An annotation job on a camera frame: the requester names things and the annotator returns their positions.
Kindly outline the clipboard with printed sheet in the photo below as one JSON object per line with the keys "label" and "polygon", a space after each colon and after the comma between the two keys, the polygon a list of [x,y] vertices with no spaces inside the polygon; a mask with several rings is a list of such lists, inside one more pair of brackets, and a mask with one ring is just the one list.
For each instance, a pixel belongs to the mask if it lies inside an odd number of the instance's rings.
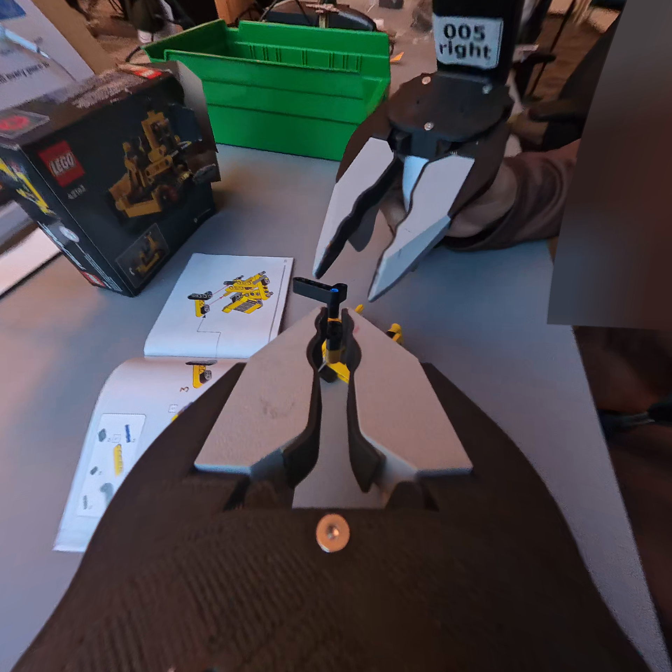
{"label": "clipboard with printed sheet", "polygon": [[34,2],[1,2],[2,111],[93,75]]}

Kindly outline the white flat stand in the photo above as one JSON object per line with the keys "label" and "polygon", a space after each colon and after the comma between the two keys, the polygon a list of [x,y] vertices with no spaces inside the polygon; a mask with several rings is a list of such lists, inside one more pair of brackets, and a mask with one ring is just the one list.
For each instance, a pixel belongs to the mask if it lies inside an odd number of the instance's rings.
{"label": "white flat stand", "polygon": [[1,296],[60,252],[18,203],[1,206]]}

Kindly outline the green plastic bin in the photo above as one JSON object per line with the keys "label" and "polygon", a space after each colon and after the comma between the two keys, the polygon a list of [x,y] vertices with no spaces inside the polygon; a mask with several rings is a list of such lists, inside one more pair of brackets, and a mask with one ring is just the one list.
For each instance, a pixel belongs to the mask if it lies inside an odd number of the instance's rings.
{"label": "green plastic bin", "polygon": [[391,83],[380,31],[217,20],[143,50],[201,80],[218,144],[331,161],[342,159]]}

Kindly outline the black lego box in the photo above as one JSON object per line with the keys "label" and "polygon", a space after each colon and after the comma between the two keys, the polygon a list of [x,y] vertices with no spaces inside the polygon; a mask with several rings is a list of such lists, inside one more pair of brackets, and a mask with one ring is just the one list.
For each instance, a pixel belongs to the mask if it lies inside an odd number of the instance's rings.
{"label": "black lego box", "polygon": [[179,79],[125,64],[1,112],[1,184],[91,284],[137,296],[215,213]]}

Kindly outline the black and yellow lego sub-assembly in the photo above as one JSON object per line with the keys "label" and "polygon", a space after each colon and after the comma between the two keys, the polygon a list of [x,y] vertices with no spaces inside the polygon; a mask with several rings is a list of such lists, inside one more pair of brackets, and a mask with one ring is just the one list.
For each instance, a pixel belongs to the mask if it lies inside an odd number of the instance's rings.
{"label": "black and yellow lego sub-assembly", "polygon": [[317,301],[327,309],[326,337],[321,346],[323,362],[318,372],[325,382],[333,383],[340,380],[349,383],[349,369],[341,361],[344,352],[343,324],[341,305],[348,295],[348,286],[344,283],[328,285],[308,278],[295,277],[292,280],[292,291]]}

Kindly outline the person's right forearm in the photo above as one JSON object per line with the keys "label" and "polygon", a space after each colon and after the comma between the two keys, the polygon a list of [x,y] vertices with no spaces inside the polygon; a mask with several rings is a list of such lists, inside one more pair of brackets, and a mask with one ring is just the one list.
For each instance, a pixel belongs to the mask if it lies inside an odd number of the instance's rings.
{"label": "person's right forearm", "polygon": [[517,205],[521,242],[559,236],[581,141],[544,152],[523,152]]}

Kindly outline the person's right hand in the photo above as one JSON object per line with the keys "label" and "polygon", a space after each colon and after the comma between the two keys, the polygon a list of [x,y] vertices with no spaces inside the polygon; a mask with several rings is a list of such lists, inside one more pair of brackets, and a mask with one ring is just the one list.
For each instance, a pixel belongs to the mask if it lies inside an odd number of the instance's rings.
{"label": "person's right hand", "polygon": [[492,184],[451,220],[441,241],[443,245],[449,247],[487,233],[509,213],[518,189],[513,168],[525,158],[527,153],[520,152],[503,159]]}

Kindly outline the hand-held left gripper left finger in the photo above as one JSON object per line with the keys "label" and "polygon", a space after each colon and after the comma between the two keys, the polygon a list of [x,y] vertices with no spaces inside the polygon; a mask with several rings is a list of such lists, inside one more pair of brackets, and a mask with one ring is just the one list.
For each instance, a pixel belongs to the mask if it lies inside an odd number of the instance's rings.
{"label": "hand-held left gripper left finger", "polygon": [[294,489],[315,467],[321,432],[324,309],[249,358],[195,467]]}

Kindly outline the lego instruction booklet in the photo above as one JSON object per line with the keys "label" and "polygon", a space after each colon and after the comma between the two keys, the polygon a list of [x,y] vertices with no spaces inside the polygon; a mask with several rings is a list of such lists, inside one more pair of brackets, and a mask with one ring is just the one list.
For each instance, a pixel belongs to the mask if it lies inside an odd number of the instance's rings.
{"label": "lego instruction booklet", "polygon": [[280,331],[294,260],[195,253],[143,355],[110,374],[94,407],[53,549],[83,553],[149,445],[230,368]]}

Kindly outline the yellow lego vehicle assembly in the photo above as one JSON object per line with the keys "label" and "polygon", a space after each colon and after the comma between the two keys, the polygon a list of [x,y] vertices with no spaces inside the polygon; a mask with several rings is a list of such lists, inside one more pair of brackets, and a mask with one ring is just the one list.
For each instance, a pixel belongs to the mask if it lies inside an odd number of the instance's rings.
{"label": "yellow lego vehicle assembly", "polygon": [[[361,315],[364,312],[364,305],[363,304],[357,305],[355,308],[355,312],[358,315]],[[403,332],[400,324],[392,323],[385,333],[391,340],[393,340],[394,342],[398,343],[401,346],[404,346]]]}

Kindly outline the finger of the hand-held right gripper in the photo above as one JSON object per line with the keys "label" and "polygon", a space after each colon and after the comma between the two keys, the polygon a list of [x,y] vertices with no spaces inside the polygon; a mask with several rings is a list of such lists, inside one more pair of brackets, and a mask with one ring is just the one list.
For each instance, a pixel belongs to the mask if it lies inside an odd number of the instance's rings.
{"label": "finger of the hand-held right gripper", "polygon": [[379,259],[368,293],[370,302],[398,284],[442,238],[450,224],[449,211],[474,163],[473,157],[449,155],[423,166],[407,215]]}
{"label": "finger of the hand-held right gripper", "polygon": [[382,200],[402,168],[387,140],[367,139],[332,190],[316,247],[314,278],[324,276],[346,243],[357,251],[366,248]]}

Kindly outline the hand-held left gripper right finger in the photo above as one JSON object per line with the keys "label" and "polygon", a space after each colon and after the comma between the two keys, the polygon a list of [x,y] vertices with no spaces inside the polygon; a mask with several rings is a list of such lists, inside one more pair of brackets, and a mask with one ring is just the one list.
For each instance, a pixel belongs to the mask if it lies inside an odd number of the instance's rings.
{"label": "hand-held left gripper right finger", "polygon": [[362,315],[342,312],[349,460],[363,492],[473,470],[421,362]]}

